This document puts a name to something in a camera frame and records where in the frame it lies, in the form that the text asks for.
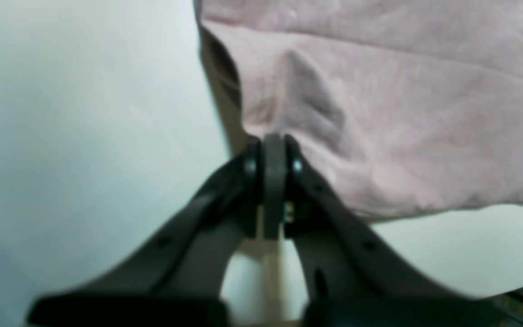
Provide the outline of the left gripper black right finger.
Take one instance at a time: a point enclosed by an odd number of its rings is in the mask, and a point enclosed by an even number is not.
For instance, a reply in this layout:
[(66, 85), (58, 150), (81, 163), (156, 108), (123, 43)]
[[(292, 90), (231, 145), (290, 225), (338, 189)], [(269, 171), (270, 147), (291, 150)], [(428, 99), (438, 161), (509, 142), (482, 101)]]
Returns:
[(303, 157), (292, 136), (273, 136), (284, 224), (309, 295), (303, 327), (523, 327), (494, 300), (473, 300), (432, 281), (355, 217)]

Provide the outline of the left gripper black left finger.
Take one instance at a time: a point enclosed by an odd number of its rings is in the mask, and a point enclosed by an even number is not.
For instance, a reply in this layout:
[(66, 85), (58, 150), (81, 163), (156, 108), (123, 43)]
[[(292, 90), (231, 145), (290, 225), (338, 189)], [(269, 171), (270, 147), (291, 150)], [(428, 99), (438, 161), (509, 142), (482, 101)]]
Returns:
[(229, 327), (228, 263), (256, 234), (262, 144), (216, 170), (174, 217), (114, 269), (35, 301), (33, 327)]

